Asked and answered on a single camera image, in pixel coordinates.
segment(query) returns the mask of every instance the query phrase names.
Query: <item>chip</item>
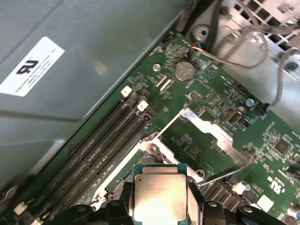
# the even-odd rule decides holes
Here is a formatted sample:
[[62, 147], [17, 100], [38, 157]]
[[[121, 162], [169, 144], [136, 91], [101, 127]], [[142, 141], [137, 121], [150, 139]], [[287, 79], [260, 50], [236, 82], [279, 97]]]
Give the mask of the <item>chip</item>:
[[280, 139], [280, 141], [275, 145], [274, 149], [278, 151], [280, 154], [285, 154], [286, 151], [289, 148], [288, 142], [286, 142], [284, 139]]
[[249, 160], [253, 154], [255, 153], [255, 149], [253, 148], [245, 148], [242, 152], [242, 155], [247, 159]]

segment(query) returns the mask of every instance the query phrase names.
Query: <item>white sticker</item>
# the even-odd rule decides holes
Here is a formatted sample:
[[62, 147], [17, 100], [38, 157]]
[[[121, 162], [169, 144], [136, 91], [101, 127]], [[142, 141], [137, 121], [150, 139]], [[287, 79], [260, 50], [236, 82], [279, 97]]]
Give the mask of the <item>white sticker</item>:
[[43, 37], [0, 84], [0, 93], [24, 97], [65, 52]]
[[274, 205], [274, 202], [269, 199], [267, 196], [263, 195], [257, 202], [257, 205], [261, 207], [261, 209], [265, 212], [268, 212], [272, 206]]

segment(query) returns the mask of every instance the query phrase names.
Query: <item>ram slot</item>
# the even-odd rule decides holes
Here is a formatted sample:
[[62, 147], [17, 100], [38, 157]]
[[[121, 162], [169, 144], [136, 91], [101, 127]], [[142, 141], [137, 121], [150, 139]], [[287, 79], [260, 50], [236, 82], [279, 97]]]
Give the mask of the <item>ram slot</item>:
[[93, 159], [95, 155], [101, 154], [101, 149], [99, 148], [103, 142], [109, 137], [111, 134], [111, 130], [117, 129], [121, 123], [123, 123], [124, 119], [127, 118], [131, 114], [131, 109], [129, 107], [123, 109], [122, 113], [114, 120], [114, 122], [106, 128], [106, 130], [101, 134], [101, 136], [97, 139], [97, 141], [93, 144], [92, 148], [86, 152], [86, 155], [78, 161], [78, 163], [73, 166], [68, 173], [68, 176], [64, 177], [64, 181], [58, 185], [55, 189], [50, 190], [47, 198], [44, 198], [45, 201], [42, 206], [37, 206], [34, 204], [34, 207], [30, 208], [30, 212], [32, 212], [36, 217], [40, 217], [41, 214], [44, 214], [44, 211], [48, 211], [48, 209], [58, 201], [66, 191], [72, 187], [73, 183], [77, 180], [77, 177], [81, 176], [81, 173], [84, 172], [85, 168], [90, 164], [89, 161]]
[[[122, 132], [117, 135], [116, 139], [112, 139], [112, 141], [106, 147], [106, 152], [112, 153], [110, 154], [109, 158], [107, 158], [101, 164], [100, 167], [96, 166], [97, 167], [96, 170], [94, 168], [91, 169], [93, 172], [89, 174], [88, 180], [86, 180], [85, 178], [79, 181], [78, 183], [79, 185], [83, 184], [81, 187], [79, 187], [79, 190], [78, 188], [72, 189], [73, 192], [71, 193], [71, 195], [65, 196], [65, 198], [62, 199], [62, 201], [58, 202], [58, 204], [53, 208], [49, 216], [50, 219], [52, 219], [54, 216], [56, 216], [60, 211], [64, 210], [65, 208], [72, 206], [93, 183], [95, 183], [98, 179], [100, 179], [99, 176], [103, 174], [103, 171], [106, 172], [108, 170], [112, 162], [115, 161], [118, 154], [125, 150], [125, 148], [134, 140], [137, 134], [140, 133], [140, 131], [146, 126], [146, 124], [149, 121], [148, 117], [142, 120], [142, 122], [135, 128], [133, 132], [130, 133], [129, 136], [126, 136], [126, 138], [122, 139], [121, 145], [118, 148], [116, 148], [115, 151], [112, 151], [112, 148], [118, 143], [116, 142], [116, 140], [118, 140], [118, 137], [122, 137], [128, 131], [128, 129], [130, 129], [136, 123], [138, 119], [139, 119], [138, 117], [135, 117], [134, 120], [131, 120], [131, 122], [124, 127], [126, 129], [123, 129]], [[100, 159], [96, 163], [96, 165], [98, 165], [102, 160], [103, 159]]]
[[113, 108], [105, 115], [100, 123], [93, 129], [93, 131], [80, 143], [75, 149], [69, 154], [69, 158], [64, 163], [62, 168], [60, 168], [50, 182], [42, 189], [41, 192], [35, 197], [33, 202], [34, 207], [37, 207], [44, 199], [49, 197], [51, 191], [62, 182], [64, 182], [68, 173], [72, 170], [73, 166], [81, 160], [81, 157], [92, 148], [92, 144], [95, 138], [102, 132], [103, 128], [108, 124], [108, 122], [119, 112], [121, 107], [124, 105], [123, 101], [119, 100]]

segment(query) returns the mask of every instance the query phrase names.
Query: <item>white connector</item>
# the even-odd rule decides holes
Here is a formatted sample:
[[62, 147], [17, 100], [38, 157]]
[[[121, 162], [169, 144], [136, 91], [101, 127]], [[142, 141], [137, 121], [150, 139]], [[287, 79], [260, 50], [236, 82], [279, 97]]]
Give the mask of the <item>white connector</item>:
[[148, 103], [146, 101], [141, 101], [139, 103], [139, 105], [137, 106], [137, 109], [140, 111], [140, 112], [144, 112], [144, 110], [148, 107]]
[[129, 86], [126, 86], [121, 91], [121, 94], [122, 94], [123, 97], [127, 98], [130, 95], [131, 92], [132, 92], [132, 89]]
[[42, 225], [44, 222], [40, 219], [37, 218], [35, 221], [32, 222], [30, 225]]
[[21, 202], [15, 207], [14, 212], [19, 216], [27, 209], [27, 207], [28, 206], [25, 204], [25, 202]]

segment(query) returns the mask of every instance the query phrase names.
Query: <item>silver metal plate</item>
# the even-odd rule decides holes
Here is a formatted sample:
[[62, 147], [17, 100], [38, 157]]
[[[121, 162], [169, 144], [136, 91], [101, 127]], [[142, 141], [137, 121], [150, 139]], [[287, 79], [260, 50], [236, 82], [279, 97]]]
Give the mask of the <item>silver metal plate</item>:
[[157, 166], [145, 166], [142, 169], [143, 173], [178, 173], [177, 167], [157, 167]]
[[134, 219], [147, 224], [177, 224], [187, 216], [187, 178], [183, 174], [135, 177]]

